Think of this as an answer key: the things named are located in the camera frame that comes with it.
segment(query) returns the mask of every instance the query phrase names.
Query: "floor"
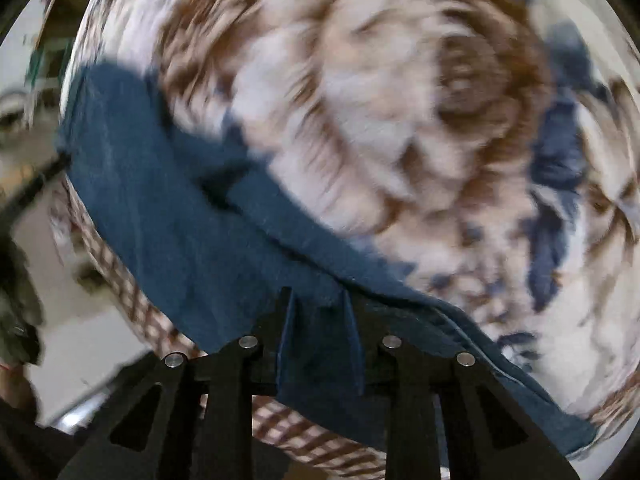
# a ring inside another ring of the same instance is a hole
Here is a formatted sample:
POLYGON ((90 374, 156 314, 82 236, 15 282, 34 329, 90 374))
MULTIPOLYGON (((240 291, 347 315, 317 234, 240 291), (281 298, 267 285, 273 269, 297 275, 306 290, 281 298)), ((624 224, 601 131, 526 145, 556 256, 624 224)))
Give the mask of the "floor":
MULTIPOLYGON (((31 0, 0 45, 0 93, 21 88, 34 37, 44 15, 42 0, 31 0)), ((27 148, 0 153, 0 178, 23 163, 37 164, 53 153, 55 121, 31 133, 27 148)), ((41 401, 46 423, 86 392, 108 378, 122 363, 136 358, 145 346, 128 329, 107 291, 90 296, 73 279, 56 252, 44 196, 24 216, 15 231, 30 261, 30 273, 46 311, 42 331, 45 351, 30 378, 41 401)), ((584 461, 574 463, 583 480, 596 480, 609 466, 638 422, 638 413, 617 436, 598 446, 584 461)))

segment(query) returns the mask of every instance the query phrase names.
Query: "metal rivet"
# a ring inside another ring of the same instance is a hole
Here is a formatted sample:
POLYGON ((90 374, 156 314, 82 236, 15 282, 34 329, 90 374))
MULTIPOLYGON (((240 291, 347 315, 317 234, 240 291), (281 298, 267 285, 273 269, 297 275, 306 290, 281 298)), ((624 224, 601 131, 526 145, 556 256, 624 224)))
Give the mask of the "metal rivet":
POLYGON ((164 358, 164 364, 169 368, 177 368, 184 362, 184 355, 174 352, 164 358))
POLYGON ((382 338, 382 344, 387 348, 391 348, 391 349, 400 348, 400 345, 402 344, 402 339, 400 339, 398 336, 395 336, 395 335, 385 335, 382 338))
POLYGON ((255 335, 246 335, 238 340, 238 344, 242 348, 253 348, 258 344, 258 338, 255 335))
POLYGON ((456 356, 456 361, 463 366, 473 366, 476 364, 476 358, 473 357, 469 352, 460 352, 456 356))

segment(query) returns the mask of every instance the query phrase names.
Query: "patterned fabric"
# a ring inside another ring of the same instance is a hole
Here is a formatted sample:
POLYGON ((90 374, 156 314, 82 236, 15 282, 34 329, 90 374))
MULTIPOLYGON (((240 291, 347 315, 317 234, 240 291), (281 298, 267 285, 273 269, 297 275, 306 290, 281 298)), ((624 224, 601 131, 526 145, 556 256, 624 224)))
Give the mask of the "patterned fabric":
MULTIPOLYGON (((159 68, 183 127, 238 120, 313 218, 463 308, 607 438, 640 402, 639 64, 608 64, 560 0, 397 1, 91 0, 61 108, 82 64, 159 68)), ((184 344, 81 217, 138 331, 184 344)))

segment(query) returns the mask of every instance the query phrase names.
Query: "black metal bracket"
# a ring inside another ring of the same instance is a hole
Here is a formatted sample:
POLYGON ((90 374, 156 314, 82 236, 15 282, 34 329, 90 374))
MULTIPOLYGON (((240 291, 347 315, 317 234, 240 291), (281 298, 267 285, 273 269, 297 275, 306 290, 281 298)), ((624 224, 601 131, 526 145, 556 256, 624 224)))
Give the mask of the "black metal bracket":
MULTIPOLYGON (((275 355, 289 294, 283 291, 252 335, 217 354, 191 362, 171 354, 159 362, 112 407, 59 479, 250 480, 252 395, 277 393, 275 355), (199 422, 203 394, 209 397, 199 422)), ((388 480, 440 478, 434 396, 452 480, 578 478, 480 359, 423 354, 354 304, 366 328, 366 392, 392 399, 388 480)))

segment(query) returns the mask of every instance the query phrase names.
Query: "blue towel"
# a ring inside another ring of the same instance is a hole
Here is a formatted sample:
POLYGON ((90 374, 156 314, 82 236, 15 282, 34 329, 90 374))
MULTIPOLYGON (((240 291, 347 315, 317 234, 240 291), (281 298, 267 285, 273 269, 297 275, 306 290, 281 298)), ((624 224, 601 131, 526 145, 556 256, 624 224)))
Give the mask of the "blue towel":
POLYGON ((590 423, 563 413, 461 310, 408 289, 300 211, 248 156, 231 121, 225 140, 212 142, 168 117, 155 77, 108 63, 85 68, 70 92, 61 148, 98 232, 204 351, 249 333, 290 286, 296 304, 279 400, 382 449, 384 406, 358 397, 348 311, 356 290, 391 333, 421 350, 484 358, 562 453, 593 440, 590 423))

